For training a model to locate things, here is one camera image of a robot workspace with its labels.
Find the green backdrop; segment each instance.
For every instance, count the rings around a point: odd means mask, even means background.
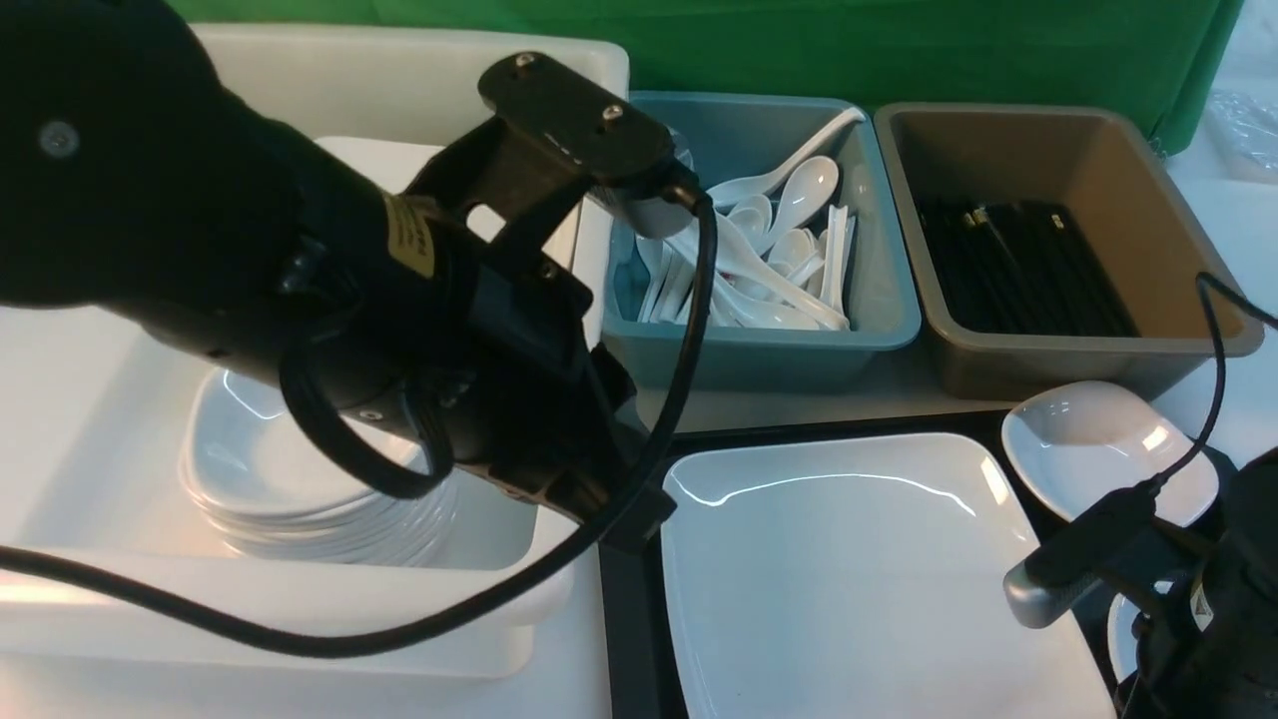
[[[1242,0],[170,0],[190,20],[616,42],[635,89],[1098,105],[1189,146]]]

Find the blue bin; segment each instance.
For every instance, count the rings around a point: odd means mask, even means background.
[[[630,102],[682,133],[705,186],[767,172],[850,103],[806,97],[634,92]],[[697,372],[698,390],[838,392],[847,390],[875,352],[904,346],[919,333],[914,277],[872,123],[840,133],[820,155],[838,162],[840,204],[858,211],[851,271],[843,284],[849,331],[709,327]],[[870,192],[854,202],[847,180],[865,163]],[[666,388],[684,326],[636,322],[648,271],[634,231],[612,230],[604,286],[603,340],[635,383]]]

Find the screw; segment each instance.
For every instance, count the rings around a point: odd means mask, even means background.
[[[55,160],[65,160],[79,151],[79,133],[61,120],[51,120],[40,128],[40,148]]]

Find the white bowl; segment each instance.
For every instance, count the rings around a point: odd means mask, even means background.
[[[418,452],[408,441],[351,427],[401,464]],[[353,510],[373,496],[311,444],[279,391],[225,370],[215,372],[201,388],[187,447],[188,492],[201,506],[227,515],[303,518]]]
[[[1012,467],[1059,517],[1166,470],[1192,444],[1144,400],[1109,383],[1075,383],[1031,397],[1003,420]],[[1158,516],[1189,526],[1215,501],[1215,467],[1199,455],[1158,496]]]
[[[412,443],[363,434],[410,469],[426,470]],[[178,474],[206,522],[239,557],[424,563],[442,545],[456,511],[450,480],[412,502],[372,493],[311,444],[279,391],[222,370],[197,396]]]

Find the brown bin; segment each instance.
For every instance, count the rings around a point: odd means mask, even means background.
[[[1088,107],[898,103],[879,110],[905,244],[946,391],[1019,401],[1061,384],[1109,381],[1151,398],[1212,356],[1194,277],[1237,287],[1194,212],[1126,119]],[[915,195],[1039,199],[1070,208],[1139,337],[987,333],[946,307]],[[1229,356],[1255,351],[1259,322],[1214,298]]]

